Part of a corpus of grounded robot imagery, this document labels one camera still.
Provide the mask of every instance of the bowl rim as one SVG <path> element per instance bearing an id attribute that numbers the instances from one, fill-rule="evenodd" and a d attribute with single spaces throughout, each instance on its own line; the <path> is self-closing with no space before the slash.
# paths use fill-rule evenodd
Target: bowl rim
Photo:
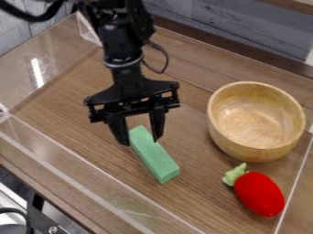
<path id="1" fill-rule="evenodd" d="M 300 118 L 301 118 L 301 131 L 299 131 L 299 133 L 293 136 L 293 138 L 284 144 L 280 144 L 279 146 L 275 146 L 275 147 L 255 147 L 255 146 L 251 146 L 248 144 L 243 144 L 240 143 L 239 141 L 231 139 L 231 137 L 228 137 L 225 134 L 224 134 L 224 131 L 221 130 L 221 127 L 220 125 L 217 124 L 217 121 L 216 121 L 216 118 L 213 116 L 213 111 L 212 111 L 212 106 L 213 106 L 213 101 L 216 100 L 217 96 L 220 95 L 220 93 L 229 89 L 231 87 L 233 86 L 237 86 L 237 85 L 243 85 L 243 84 L 253 84 L 253 85 L 260 85 L 260 86 L 265 86 L 267 88 L 269 89 L 273 89 L 276 91 L 279 91 L 292 102 L 293 104 L 296 105 L 297 107 L 297 110 L 300 112 Z M 293 98 L 293 96 L 287 92 L 284 91 L 283 89 L 280 89 L 279 87 L 271 85 L 271 84 L 267 84 L 267 83 L 261 83 L 261 82 L 257 82 L 257 81 L 237 81 L 237 82 L 233 82 L 233 83 L 229 83 L 227 85 L 224 85 L 221 88 L 218 88 L 218 90 L 213 93 L 212 97 L 210 97 L 210 100 L 209 100 L 209 103 L 208 103 L 208 116 L 209 116 L 209 120 L 214 126 L 214 128 L 217 129 L 217 131 L 220 132 L 220 134 L 233 143 L 239 144 L 239 145 L 243 145 L 251 149 L 257 149 L 257 150 L 275 150 L 275 149 L 279 149 L 279 148 L 284 148 L 287 146 L 289 146 L 291 144 L 293 144 L 295 142 L 299 141 L 301 135 L 304 134 L 304 131 L 305 131 L 305 127 L 307 127 L 307 115 L 305 115 L 305 111 L 304 111 L 304 108 L 303 106 L 300 105 L 299 101 Z"/>

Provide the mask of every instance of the black cable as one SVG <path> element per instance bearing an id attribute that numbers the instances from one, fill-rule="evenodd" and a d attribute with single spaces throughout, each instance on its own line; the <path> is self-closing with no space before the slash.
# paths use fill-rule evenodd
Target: black cable
<path id="1" fill-rule="evenodd" d="M 58 0 L 51 4 L 45 14 L 34 16 L 23 12 L 17 6 L 8 3 L 6 0 L 0 0 L 0 9 L 15 17 L 29 21 L 29 22 L 45 22 L 54 18 L 63 6 L 65 0 Z"/>
<path id="2" fill-rule="evenodd" d="M 7 213 L 17 213 L 25 217 L 26 220 L 26 234 L 31 234 L 31 220 L 27 215 L 17 208 L 0 208 L 0 215 Z"/>
<path id="3" fill-rule="evenodd" d="M 164 68 L 162 68 L 161 70 L 157 70 L 157 69 L 148 63 L 148 61 L 146 61 L 145 59 L 142 60 L 142 63 L 145 64 L 145 66 L 146 66 L 152 71 L 154 71 L 154 72 L 158 73 L 158 74 L 164 74 L 165 71 L 166 71 L 166 69 L 168 69 L 168 67 L 169 67 L 169 63 L 170 63 L 170 56 L 169 56 L 169 54 L 168 54 L 168 51 L 165 50 L 165 48 L 164 48 L 161 45 L 158 45 L 158 44 L 154 43 L 153 41 L 149 41 L 148 45 L 149 45 L 153 49 L 156 49 L 156 50 L 158 50 L 158 51 L 161 51 L 161 52 L 164 53 L 166 61 L 165 61 Z"/>

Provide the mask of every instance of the strawberry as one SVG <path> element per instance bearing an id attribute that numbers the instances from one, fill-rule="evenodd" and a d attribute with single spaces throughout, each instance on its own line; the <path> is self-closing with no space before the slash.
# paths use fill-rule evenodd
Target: strawberry
<path id="1" fill-rule="evenodd" d="M 240 165 L 222 178 L 247 207 L 265 217 L 273 217 L 285 208 L 285 198 L 275 181 L 263 173 L 248 172 L 248 164 Z"/>

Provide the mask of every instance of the wooden bowl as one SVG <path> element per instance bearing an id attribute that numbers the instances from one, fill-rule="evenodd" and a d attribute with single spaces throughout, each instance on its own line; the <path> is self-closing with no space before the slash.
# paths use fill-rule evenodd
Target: wooden bowl
<path id="1" fill-rule="evenodd" d="M 296 146 L 307 126 L 297 100 L 260 82 L 221 87 L 208 105 L 209 132 L 221 150 L 245 162 L 269 162 Z"/>

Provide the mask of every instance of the green rectangular block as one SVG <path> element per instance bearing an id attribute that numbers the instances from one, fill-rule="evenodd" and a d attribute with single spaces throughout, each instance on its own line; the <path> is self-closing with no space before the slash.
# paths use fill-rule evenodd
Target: green rectangular block
<path id="1" fill-rule="evenodd" d="M 180 174 L 180 166 L 145 126 L 138 126 L 130 131 L 132 146 L 162 184 Z"/>

